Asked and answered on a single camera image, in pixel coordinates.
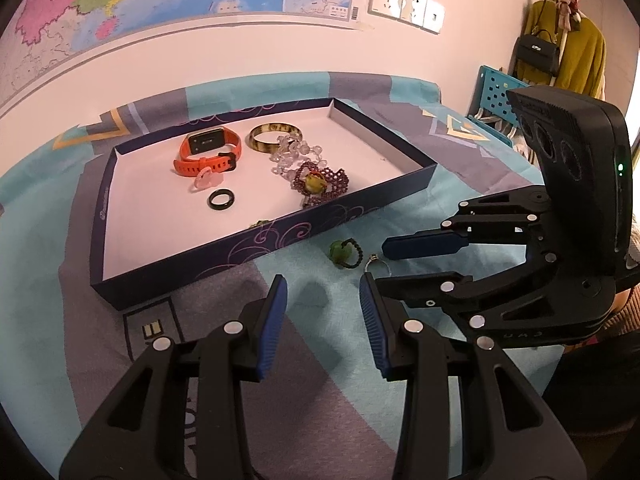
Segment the person's right hand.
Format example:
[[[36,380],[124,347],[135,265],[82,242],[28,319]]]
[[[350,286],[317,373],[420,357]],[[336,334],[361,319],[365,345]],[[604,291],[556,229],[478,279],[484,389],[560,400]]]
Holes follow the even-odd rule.
[[[612,318],[619,314],[623,315],[624,318],[639,315],[638,286],[634,286],[633,288],[624,290],[623,292],[618,292],[615,295],[610,312],[608,312],[608,316]]]

